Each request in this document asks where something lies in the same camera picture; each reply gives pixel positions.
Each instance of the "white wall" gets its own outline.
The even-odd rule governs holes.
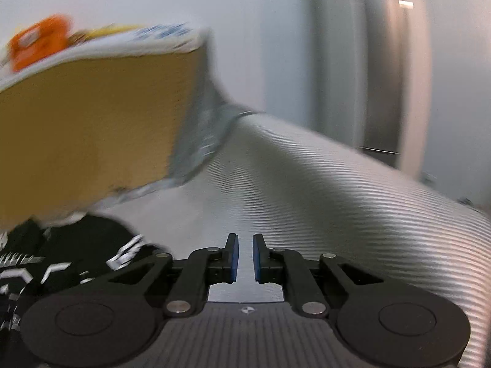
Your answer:
[[[352,147],[363,145],[367,104],[364,0],[319,0],[321,132]]]
[[[406,77],[396,167],[415,180],[421,177],[431,111],[431,37],[426,0],[406,0],[414,9],[405,10],[408,25]]]
[[[491,0],[426,1],[433,84],[423,171],[446,196],[490,207]]]
[[[191,21],[214,34],[215,78],[231,99],[299,125],[311,121],[306,0],[0,0],[0,41],[53,13],[74,29]]]

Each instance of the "ribbed metallic fabric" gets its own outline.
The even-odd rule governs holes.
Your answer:
[[[333,252],[452,300],[472,327],[461,368],[483,368],[491,319],[491,224],[350,148],[268,115],[238,120],[188,183],[102,211],[131,223],[176,258],[240,241],[237,283],[209,300],[282,300],[254,282],[252,236],[306,258]]]

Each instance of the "black and white fabric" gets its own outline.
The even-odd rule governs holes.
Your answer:
[[[94,215],[47,228],[29,219],[4,233],[0,247],[0,366],[7,368],[38,364],[19,332],[32,303],[162,249],[113,219]]]

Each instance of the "gray ribbed surface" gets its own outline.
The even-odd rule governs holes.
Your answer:
[[[485,366],[491,319],[487,217],[326,138],[267,115],[238,121],[224,148],[190,182],[105,210],[176,258],[240,240],[238,282],[210,300],[282,300],[254,282],[252,236],[306,258],[334,252],[447,297],[472,327],[460,367]]]
[[[143,367],[373,366],[345,350],[325,321],[300,317],[287,303],[208,303],[198,316],[169,321],[146,352],[120,366]]]

